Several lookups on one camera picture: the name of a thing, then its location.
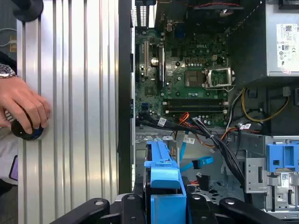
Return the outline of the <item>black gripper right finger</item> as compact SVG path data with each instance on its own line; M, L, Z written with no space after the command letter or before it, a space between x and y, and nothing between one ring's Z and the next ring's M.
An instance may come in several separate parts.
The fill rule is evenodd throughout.
M236 198L223 198L216 205L204 195L188 196L189 224L284 224L280 220Z

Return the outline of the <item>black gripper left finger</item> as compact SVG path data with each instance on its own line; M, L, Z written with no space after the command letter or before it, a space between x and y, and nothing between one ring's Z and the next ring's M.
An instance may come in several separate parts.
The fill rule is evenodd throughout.
M114 203L93 198L64 214L53 224L143 224L142 198L135 194L118 195Z

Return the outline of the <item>person's hand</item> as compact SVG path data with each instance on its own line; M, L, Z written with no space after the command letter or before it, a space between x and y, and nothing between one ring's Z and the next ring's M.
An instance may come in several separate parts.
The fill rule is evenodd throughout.
M11 129L5 111L31 134L33 129L48 126L51 108L47 100L31 90L21 78L10 77L0 80L0 126Z

